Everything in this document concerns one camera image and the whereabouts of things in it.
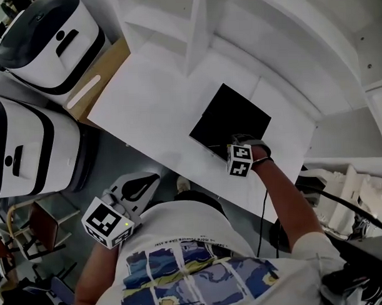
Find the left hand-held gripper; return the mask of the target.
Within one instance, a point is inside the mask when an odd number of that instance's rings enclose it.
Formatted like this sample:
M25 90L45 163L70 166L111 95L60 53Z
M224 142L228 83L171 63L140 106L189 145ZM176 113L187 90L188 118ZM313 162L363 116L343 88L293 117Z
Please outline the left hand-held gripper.
M95 197L81 219L86 232L108 249L119 246L141 227L160 183L160 175L135 172L122 175Z

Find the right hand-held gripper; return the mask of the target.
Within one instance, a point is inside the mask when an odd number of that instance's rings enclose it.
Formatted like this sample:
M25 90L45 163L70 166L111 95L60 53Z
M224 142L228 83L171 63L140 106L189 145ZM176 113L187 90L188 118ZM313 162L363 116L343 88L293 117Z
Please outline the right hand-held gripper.
M226 170L230 176L248 177L251 167L255 162L261 160L253 159L253 146L261 147L266 155L262 161L271 159L271 150L264 141L252 137L249 134L235 134L232 135L232 143L227 145L227 165Z

